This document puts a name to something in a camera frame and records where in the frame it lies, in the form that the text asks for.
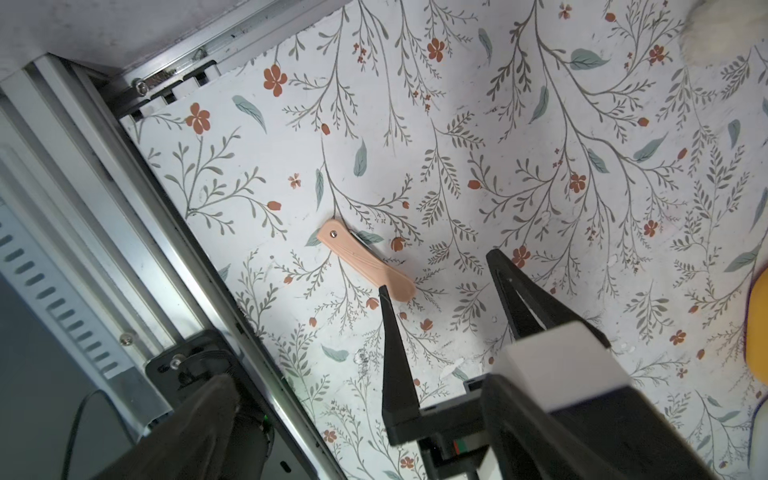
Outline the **pink fruit knife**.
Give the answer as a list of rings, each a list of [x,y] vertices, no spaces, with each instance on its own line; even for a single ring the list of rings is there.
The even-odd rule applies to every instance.
[[[319,228],[316,237],[375,287],[386,286],[392,300],[408,303],[415,297],[415,283],[407,275],[379,259],[341,221],[326,221]]]

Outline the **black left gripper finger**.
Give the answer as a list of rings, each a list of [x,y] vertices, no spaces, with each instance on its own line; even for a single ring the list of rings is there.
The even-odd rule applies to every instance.
[[[216,375],[98,479],[217,479],[240,396],[234,379]]]

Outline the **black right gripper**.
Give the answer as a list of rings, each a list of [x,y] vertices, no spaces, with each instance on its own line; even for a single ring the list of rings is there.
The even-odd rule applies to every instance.
[[[501,250],[492,249],[486,260],[514,341],[578,322],[604,348],[611,347],[598,328]],[[489,440],[504,479],[712,478],[694,450],[632,387],[546,412],[506,378],[481,375],[464,382],[465,394],[422,408],[386,286],[379,297],[383,423],[392,446],[417,444],[429,479],[461,474],[477,479]]]

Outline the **yellow storage box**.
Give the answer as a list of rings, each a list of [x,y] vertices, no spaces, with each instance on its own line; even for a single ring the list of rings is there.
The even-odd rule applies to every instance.
[[[767,269],[750,290],[746,317],[745,360],[752,375],[761,383],[768,379],[767,366]]]

